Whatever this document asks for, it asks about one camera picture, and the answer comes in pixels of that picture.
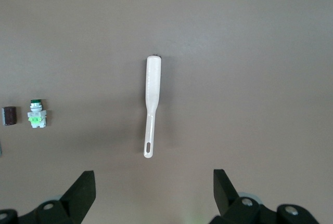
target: silver bolt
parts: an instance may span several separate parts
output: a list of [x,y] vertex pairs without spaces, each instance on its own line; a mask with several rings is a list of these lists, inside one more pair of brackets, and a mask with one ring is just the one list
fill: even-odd
[[48,209],[51,209],[51,208],[53,208],[53,203],[46,204],[46,205],[43,207],[43,210],[48,210]]
[[6,213],[0,214],[0,220],[6,219],[7,216],[8,216],[8,214],[6,214]]
[[252,206],[253,205],[253,203],[252,203],[252,201],[250,200],[250,199],[248,199],[248,198],[244,198],[243,200],[241,200],[241,202],[245,205],[245,206]]
[[297,209],[292,206],[286,206],[285,211],[291,215],[298,215]]

